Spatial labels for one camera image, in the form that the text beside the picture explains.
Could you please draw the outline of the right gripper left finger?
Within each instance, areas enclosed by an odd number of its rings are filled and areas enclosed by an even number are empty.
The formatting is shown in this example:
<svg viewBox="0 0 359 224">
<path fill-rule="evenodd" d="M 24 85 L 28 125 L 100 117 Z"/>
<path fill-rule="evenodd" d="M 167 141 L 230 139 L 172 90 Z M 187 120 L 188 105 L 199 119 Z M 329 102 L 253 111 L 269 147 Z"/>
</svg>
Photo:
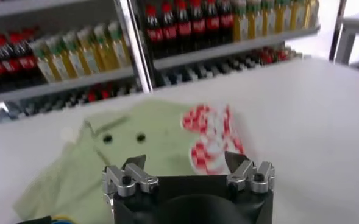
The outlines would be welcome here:
<svg viewBox="0 0 359 224">
<path fill-rule="evenodd" d="M 147 194 L 154 194 L 159 189 L 158 177 L 144 171 L 146 155 L 127 158 L 122 167 L 105 166 L 102 171 L 102 190 L 104 195 L 113 197 L 131 197 L 137 187 Z"/>
</svg>

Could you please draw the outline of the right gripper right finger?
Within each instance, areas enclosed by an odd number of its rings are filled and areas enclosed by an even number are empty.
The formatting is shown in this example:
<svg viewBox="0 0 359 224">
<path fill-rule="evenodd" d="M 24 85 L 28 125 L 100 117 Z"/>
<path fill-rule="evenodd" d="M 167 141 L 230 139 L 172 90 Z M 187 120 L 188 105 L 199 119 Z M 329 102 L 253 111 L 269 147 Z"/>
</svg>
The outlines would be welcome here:
<svg viewBox="0 0 359 224">
<path fill-rule="evenodd" d="M 244 190 L 247 186 L 256 194 L 265 194 L 274 190 L 275 167 L 269 161 L 263 161 L 259 166 L 244 154 L 226 151 L 224 153 L 230 174 L 226 176 L 227 186 L 234 192 Z"/>
</svg>

